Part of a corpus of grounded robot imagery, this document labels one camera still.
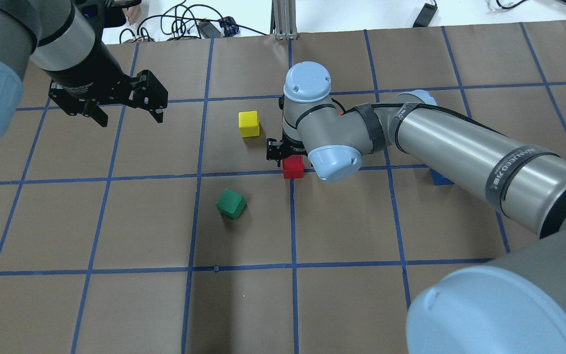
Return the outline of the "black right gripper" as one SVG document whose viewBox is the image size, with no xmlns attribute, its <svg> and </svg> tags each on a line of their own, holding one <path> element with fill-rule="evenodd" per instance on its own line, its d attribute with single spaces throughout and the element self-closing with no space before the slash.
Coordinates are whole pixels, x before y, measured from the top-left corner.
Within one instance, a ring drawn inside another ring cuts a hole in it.
<svg viewBox="0 0 566 354">
<path fill-rule="evenodd" d="M 306 149 L 302 142 L 283 134 L 280 140 L 274 138 L 266 139 L 266 159 L 276 161 L 277 166 L 282 166 L 282 161 L 292 155 L 306 155 Z"/>
</svg>

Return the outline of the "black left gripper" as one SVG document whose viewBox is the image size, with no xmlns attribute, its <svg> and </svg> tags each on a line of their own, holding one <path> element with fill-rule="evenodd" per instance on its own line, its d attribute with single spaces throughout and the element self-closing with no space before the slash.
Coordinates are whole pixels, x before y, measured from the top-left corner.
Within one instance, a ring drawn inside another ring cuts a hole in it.
<svg viewBox="0 0 566 354">
<path fill-rule="evenodd" d="M 108 127 L 108 115 L 103 105 L 121 104 L 148 111 L 156 123 L 163 123 L 168 91 L 151 70 L 142 70 L 135 77 L 123 75 L 107 88 L 87 85 L 86 92 L 74 93 L 54 81 L 50 83 L 49 97 L 68 115 L 83 115 L 101 127 Z"/>
</svg>

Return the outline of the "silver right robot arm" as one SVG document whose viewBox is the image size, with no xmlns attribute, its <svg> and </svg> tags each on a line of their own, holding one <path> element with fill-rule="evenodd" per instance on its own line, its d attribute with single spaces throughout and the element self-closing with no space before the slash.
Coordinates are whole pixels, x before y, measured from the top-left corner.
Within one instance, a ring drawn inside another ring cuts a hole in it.
<svg viewBox="0 0 566 354">
<path fill-rule="evenodd" d="M 426 90 L 343 114 L 331 90 L 319 63 L 288 70 L 283 136 L 268 139 L 268 160 L 307 155 L 333 182 L 357 172 L 364 155 L 395 146 L 539 236 L 420 293 L 407 313 L 409 353 L 566 354 L 566 160 L 438 107 Z"/>
</svg>

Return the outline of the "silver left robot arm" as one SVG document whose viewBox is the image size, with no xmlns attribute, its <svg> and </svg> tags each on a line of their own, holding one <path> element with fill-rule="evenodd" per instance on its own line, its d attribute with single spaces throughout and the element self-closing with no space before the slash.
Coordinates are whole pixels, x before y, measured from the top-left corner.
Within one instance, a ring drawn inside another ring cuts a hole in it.
<svg viewBox="0 0 566 354">
<path fill-rule="evenodd" d="M 0 0 L 0 137 L 22 100 L 29 62 L 50 78 L 49 98 L 67 115 L 108 125 L 103 105 L 164 120 L 168 92 L 150 70 L 126 74 L 102 41 L 107 16 L 126 22 L 138 0 Z"/>
</svg>

